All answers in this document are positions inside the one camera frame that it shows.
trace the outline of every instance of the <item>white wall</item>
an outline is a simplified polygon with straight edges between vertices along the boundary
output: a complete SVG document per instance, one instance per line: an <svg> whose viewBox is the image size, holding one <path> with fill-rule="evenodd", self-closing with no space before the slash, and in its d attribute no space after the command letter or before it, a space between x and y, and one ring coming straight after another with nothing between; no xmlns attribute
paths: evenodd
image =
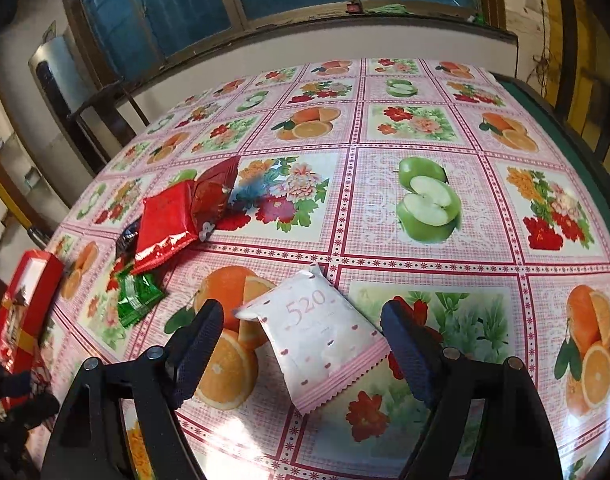
<svg viewBox="0 0 610 480"><path fill-rule="evenodd" d="M549 48L547 1L543 0L543 2L544 5L541 6L540 0L505 0L507 29L518 35L520 44L517 77L523 81L529 78L528 83L538 92L541 91L541 86L533 70L542 56L543 40L546 52Z"/></svg>
<svg viewBox="0 0 610 480"><path fill-rule="evenodd" d="M361 57L424 57L481 66L510 76L516 67L516 47L504 41L415 25L351 25L329 22L279 37L258 39L189 66L136 96L149 120L200 90L243 75L330 59ZM130 104L118 110L135 131L143 130Z"/></svg>
<svg viewBox="0 0 610 480"><path fill-rule="evenodd" d="M19 2L14 21L0 34L0 91L7 113L18 122L37 162L63 197L74 203L92 177L52 118L27 65L54 20L57 33L62 34L67 28L62 0Z"/></svg>

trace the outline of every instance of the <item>screw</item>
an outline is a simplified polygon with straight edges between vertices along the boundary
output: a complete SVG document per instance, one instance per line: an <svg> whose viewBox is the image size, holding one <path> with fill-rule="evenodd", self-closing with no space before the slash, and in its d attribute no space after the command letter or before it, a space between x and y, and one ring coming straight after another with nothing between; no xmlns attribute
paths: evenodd
<svg viewBox="0 0 610 480"><path fill-rule="evenodd" d="M152 348L147 349L147 358L148 359L158 359L163 355L165 349L162 346L152 346Z"/></svg>
<svg viewBox="0 0 610 480"><path fill-rule="evenodd" d="M460 357L460 350L458 350L457 348L454 348L452 346L448 346L447 348L443 349L442 354L447 359L452 359L453 361L455 361Z"/></svg>
<svg viewBox="0 0 610 480"><path fill-rule="evenodd" d="M83 363L83 368L85 370L93 370L99 364L100 364L100 361L98 360L97 357L89 357L88 359L85 359L85 362Z"/></svg>
<svg viewBox="0 0 610 480"><path fill-rule="evenodd" d="M511 366L514 370L520 370L524 366L522 361L517 357L510 357L509 359L507 359L507 364Z"/></svg>

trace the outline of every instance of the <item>red box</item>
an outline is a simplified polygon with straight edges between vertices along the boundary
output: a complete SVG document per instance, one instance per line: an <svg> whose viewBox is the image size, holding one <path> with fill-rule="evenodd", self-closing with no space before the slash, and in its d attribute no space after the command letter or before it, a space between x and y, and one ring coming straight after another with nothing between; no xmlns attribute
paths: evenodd
<svg viewBox="0 0 610 480"><path fill-rule="evenodd" d="M0 307L0 362L9 373L32 369L37 341L51 298L58 289L63 263L44 251L27 251L7 287ZM19 295L24 301L15 301ZM6 408L23 399L4 402Z"/></svg>

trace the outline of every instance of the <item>white package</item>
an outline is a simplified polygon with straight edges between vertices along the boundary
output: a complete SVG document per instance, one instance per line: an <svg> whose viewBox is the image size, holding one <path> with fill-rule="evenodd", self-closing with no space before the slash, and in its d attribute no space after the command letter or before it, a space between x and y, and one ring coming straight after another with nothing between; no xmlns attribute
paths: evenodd
<svg viewBox="0 0 610 480"><path fill-rule="evenodd" d="M243 306L260 320L291 401L305 415L382 361L387 340L322 275L316 263Z"/></svg>

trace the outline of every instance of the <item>plastic tablecloth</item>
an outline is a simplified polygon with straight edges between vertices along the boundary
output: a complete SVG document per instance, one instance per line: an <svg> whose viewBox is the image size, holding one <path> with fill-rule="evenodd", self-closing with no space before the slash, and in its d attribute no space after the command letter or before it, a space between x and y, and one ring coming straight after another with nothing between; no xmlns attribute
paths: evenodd
<svg viewBox="0 0 610 480"><path fill-rule="evenodd" d="M123 329L118 234L144 197L232 155L241 161L227 217L170 263L166 298ZM523 359L566 478L610 439L610 234L559 147L485 70L330 60L202 91L105 167L48 249L68 266L41 346L60 400L85 358L133 359L188 322L196 298L230 312L316 261L375 326L400 295L444 345ZM260 335L233 321L221 340L178 411L210 480L397 477L427 411L395 362L302 417ZM454 476L466 472L481 414L473 402ZM138 474L151 478L129 401L124 416ZM49 435L41 427L30 439L39 463Z"/></svg>

